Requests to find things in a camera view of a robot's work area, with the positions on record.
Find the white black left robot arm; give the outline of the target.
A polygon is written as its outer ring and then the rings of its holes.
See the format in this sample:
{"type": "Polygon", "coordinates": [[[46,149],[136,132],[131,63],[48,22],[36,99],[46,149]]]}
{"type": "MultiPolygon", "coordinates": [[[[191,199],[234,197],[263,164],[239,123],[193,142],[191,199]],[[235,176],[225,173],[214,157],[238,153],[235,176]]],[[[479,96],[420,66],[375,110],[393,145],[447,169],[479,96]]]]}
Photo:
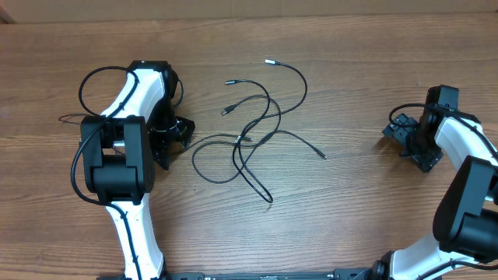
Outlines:
{"type": "Polygon", "coordinates": [[[82,119],[71,184],[82,200],[105,207],[112,218],[124,255],[122,279],[168,279],[149,196],[156,168],[170,167],[169,147],[175,142],[188,146],[195,123],[174,113],[172,99],[180,80],[167,61],[135,60],[123,70],[126,83],[115,101],[82,119]],[[77,187],[79,161],[94,199],[77,187]]]}

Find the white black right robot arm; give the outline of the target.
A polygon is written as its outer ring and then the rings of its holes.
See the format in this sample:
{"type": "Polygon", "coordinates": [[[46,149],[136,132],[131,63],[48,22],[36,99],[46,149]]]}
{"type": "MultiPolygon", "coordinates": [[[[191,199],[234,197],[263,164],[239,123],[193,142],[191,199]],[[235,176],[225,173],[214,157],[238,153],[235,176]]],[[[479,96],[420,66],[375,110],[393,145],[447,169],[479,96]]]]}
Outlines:
{"type": "Polygon", "coordinates": [[[456,175],[441,200],[431,232],[409,247],[390,251],[364,273],[365,279],[440,279],[458,268],[497,269],[497,149],[480,120],[458,108],[459,90],[429,88],[415,119],[402,106],[388,115],[383,130],[424,173],[447,156],[456,175]]]}

